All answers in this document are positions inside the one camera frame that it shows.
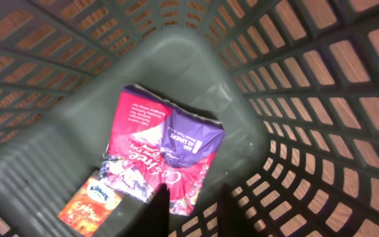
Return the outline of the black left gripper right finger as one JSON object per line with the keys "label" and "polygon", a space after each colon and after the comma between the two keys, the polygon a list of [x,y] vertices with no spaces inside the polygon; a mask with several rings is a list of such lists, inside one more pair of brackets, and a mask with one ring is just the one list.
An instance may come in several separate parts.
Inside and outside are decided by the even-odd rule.
{"label": "black left gripper right finger", "polygon": [[247,219],[241,213],[227,184],[221,187],[216,212],[218,237],[252,236]]}

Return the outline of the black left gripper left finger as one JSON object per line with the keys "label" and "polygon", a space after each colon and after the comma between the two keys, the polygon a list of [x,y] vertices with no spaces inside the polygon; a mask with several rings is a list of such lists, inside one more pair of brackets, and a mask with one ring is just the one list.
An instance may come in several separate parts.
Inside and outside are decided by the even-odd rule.
{"label": "black left gripper left finger", "polygon": [[153,199],[124,231],[125,237],[165,237],[169,228],[170,190],[160,184]]}

